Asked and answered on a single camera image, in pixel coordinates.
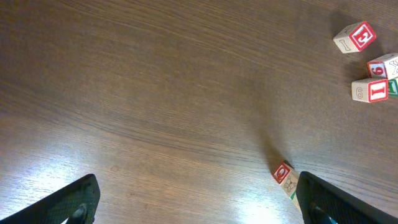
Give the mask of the red circle wooden block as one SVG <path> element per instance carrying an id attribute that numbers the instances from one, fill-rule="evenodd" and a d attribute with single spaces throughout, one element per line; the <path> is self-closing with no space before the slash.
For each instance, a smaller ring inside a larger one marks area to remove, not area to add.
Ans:
<path id="1" fill-rule="evenodd" d="M 278 184 L 281 184 L 291 171 L 293 171 L 293 168 L 287 163 L 282 162 L 278 168 L 276 168 L 272 176 Z"/>

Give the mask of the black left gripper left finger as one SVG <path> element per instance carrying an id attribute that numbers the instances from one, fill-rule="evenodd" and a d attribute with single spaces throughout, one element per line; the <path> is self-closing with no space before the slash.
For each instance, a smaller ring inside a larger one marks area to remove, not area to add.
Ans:
<path id="1" fill-rule="evenodd" d="M 94 174 L 87 174 L 1 223 L 84 223 L 92 224 L 100 200 Z"/>

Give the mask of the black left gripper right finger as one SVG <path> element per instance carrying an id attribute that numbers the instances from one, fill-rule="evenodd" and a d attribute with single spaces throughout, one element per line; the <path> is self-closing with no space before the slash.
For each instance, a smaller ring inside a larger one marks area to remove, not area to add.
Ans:
<path id="1" fill-rule="evenodd" d="M 300 173 L 296 196 L 305 224 L 393 224 L 397 218 L 335 187 L 310 172 Z"/>

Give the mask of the green 5 wooden block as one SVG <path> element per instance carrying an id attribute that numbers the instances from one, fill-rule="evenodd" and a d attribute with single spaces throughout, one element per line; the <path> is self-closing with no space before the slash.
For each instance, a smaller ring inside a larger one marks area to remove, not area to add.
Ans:
<path id="1" fill-rule="evenodd" d="M 292 200 L 297 189 L 299 181 L 299 173 L 296 171 L 290 171 L 281 182 L 280 186 L 287 196 Z"/>

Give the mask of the red I wooden block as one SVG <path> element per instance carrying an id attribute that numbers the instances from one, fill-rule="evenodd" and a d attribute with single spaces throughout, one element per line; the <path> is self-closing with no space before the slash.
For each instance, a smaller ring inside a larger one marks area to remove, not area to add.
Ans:
<path id="1" fill-rule="evenodd" d="M 352 99 L 365 103 L 387 100 L 388 80 L 382 78 L 366 78 L 351 83 Z"/>

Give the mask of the red bordered wooden block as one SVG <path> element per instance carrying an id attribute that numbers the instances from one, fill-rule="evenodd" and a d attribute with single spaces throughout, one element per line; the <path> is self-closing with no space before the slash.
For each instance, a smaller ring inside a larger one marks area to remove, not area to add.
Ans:
<path id="1" fill-rule="evenodd" d="M 301 211 L 300 205 L 299 205 L 299 201 L 297 199 L 297 194 L 296 191 L 293 192 L 293 194 L 290 196 L 290 199 L 292 200 L 293 204 L 295 205 L 295 207 Z"/>

